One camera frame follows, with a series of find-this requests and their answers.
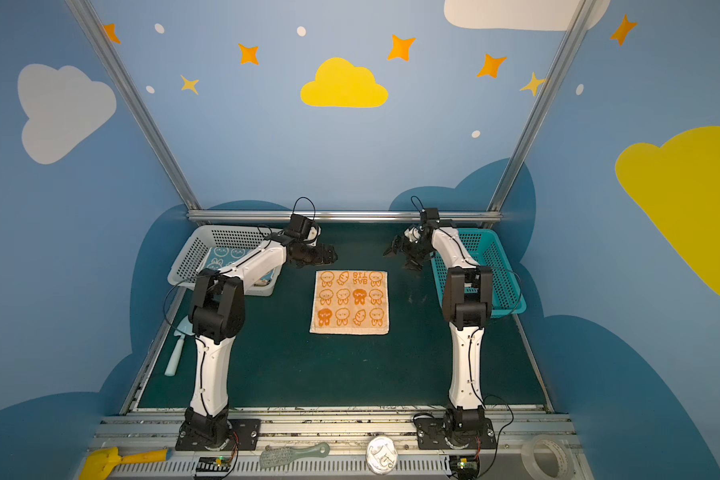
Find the teal perforated plastic basket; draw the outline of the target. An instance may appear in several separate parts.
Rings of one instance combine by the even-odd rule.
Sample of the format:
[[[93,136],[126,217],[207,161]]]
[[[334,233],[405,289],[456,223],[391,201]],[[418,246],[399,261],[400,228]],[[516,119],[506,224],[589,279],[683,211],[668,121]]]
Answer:
[[[519,277],[512,270],[503,246],[493,230],[444,227],[435,231],[432,244],[435,252],[431,265],[440,302],[443,302],[449,268],[471,269],[484,266],[490,267],[494,274],[492,318],[500,319],[525,312],[526,302],[521,292]]]

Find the orange swirl pattern towel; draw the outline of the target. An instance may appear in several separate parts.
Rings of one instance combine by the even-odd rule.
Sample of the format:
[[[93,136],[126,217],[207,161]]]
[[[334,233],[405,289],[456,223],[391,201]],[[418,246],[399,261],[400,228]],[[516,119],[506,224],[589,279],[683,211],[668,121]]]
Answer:
[[[386,335],[390,329],[389,306],[386,271],[318,271],[310,332],[321,335]]]

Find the bunny face pattern towel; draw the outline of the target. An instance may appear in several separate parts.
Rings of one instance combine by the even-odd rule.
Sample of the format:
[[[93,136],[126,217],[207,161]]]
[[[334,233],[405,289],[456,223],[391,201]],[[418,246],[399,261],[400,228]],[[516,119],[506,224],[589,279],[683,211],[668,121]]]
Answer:
[[[245,248],[213,247],[198,266],[197,274],[200,275],[208,270],[227,276],[237,275],[240,270],[238,264],[249,257],[251,252],[252,249]]]

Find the white perforated plastic basket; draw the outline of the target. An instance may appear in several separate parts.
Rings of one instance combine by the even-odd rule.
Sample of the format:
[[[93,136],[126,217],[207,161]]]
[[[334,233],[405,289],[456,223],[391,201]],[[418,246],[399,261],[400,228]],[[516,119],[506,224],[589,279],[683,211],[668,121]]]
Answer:
[[[268,229],[248,226],[206,225],[186,241],[168,274],[173,286],[195,288],[204,270],[243,280],[247,296],[269,296],[286,260],[286,249],[270,240]]]

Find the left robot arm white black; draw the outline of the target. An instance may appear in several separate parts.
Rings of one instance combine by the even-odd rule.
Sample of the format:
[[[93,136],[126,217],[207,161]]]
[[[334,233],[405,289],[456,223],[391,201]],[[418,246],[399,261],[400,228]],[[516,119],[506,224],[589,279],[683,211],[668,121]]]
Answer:
[[[195,388],[185,421],[197,428],[227,419],[230,356],[245,322],[245,293],[268,272],[286,264],[330,265],[335,248],[318,240],[281,237],[263,243],[220,270],[204,269],[195,280],[189,320],[197,351]]]

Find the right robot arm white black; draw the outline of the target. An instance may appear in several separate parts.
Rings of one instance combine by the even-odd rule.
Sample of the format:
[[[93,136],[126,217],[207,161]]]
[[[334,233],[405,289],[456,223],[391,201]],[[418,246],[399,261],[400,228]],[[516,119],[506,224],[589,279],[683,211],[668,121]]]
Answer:
[[[451,334],[453,370],[444,429],[448,434],[481,434],[487,426],[480,353],[492,314],[493,270],[468,253],[453,227],[411,226],[385,251],[387,256],[397,253],[405,255],[410,270],[422,268],[433,254],[446,267],[441,310]]]

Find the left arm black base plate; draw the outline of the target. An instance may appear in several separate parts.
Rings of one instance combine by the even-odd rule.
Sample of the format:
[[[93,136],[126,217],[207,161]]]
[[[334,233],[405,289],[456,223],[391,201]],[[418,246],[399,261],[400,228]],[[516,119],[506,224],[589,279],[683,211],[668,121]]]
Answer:
[[[175,444],[177,451],[254,451],[260,434],[260,419],[203,419],[198,425],[185,421]]]

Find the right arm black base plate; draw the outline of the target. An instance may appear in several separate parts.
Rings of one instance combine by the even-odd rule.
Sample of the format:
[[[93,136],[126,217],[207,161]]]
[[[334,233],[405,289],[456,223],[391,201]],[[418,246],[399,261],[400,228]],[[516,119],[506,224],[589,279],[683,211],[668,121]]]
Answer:
[[[420,450],[494,449],[497,434],[491,420],[484,417],[478,424],[418,415],[413,418],[415,437]]]

